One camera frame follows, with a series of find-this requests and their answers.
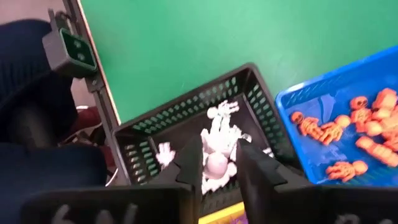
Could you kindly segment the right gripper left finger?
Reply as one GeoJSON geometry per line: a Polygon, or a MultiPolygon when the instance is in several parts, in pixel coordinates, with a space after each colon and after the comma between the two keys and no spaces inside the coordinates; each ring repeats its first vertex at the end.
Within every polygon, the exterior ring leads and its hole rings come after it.
{"type": "Polygon", "coordinates": [[[21,224],[197,224],[202,140],[195,136],[144,185],[38,194],[24,204],[21,224]]]}

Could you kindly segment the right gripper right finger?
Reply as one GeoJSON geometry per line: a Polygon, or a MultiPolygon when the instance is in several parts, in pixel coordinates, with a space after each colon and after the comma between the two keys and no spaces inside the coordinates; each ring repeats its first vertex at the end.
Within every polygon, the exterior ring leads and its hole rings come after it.
{"type": "Polygon", "coordinates": [[[245,139],[236,165],[249,224],[398,224],[398,188],[315,185],[245,139]]]}

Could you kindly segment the yellow plastic basket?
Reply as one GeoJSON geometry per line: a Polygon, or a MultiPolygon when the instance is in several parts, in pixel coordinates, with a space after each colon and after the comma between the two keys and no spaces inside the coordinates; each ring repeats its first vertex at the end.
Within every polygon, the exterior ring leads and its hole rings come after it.
{"type": "Polygon", "coordinates": [[[239,202],[227,208],[205,215],[198,224],[230,224],[244,216],[244,203],[239,202]]]}

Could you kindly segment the dark blue office chair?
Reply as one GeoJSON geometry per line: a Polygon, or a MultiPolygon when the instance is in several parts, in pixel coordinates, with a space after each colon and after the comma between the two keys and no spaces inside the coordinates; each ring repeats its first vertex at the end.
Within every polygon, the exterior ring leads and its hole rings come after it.
{"type": "Polygon", "coordinates": [[[69,144],[29,149],[7,131],[13,111],[25,103],[43,112],[58,142],[101,122],[94,107],[76,110],[72,78],[51,71],[42,43],[51,30],[38,19],[0,25],[0,224],[20,224],[22,205],[37,192],[106,183],[100,148],[69,144]]]}

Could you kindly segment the blue plastic basket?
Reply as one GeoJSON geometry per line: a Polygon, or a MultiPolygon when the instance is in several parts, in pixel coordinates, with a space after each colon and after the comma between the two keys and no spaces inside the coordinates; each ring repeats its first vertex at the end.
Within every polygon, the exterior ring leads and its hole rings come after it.
{"type": "Polygon", "coordinates": [[[293,112],[299,111],[325,124],[341,114],[349,115],[349,103],[353,98],[365,96],[374,101],[385,88],[398,91],[398,45],[292,86],[276,96],[280,117],[310,182],[339,184],[339,180],[327,177],[326,168],[337,161],[362,160],[369,166],[368,171],[351,179],[348,184],[398,187],[398,167],[382,164],[356,147],[360,134],[354,124],[343,131],[339,141],[325,146],[311,137],[302,136],[290,119],[293,112]]]}

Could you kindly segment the long black plastic basket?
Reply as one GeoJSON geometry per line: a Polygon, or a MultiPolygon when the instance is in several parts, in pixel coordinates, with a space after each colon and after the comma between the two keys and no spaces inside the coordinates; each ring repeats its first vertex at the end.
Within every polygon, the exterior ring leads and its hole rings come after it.
{"type": "Polygon", "coordinates": [[[266,82],[253,63],[247,63],[178,98],[130,120],[113,131],[121,163],[119,170],[131,185],[142,185],[158,176],[161,166],[157,146],[169,142],[173,151],[210,128],[206,112],[223,101],[238,102],[231,115],[236,125],[260,149],[271,148],[285,166],[302,167],[279,116],[266,82]]]}

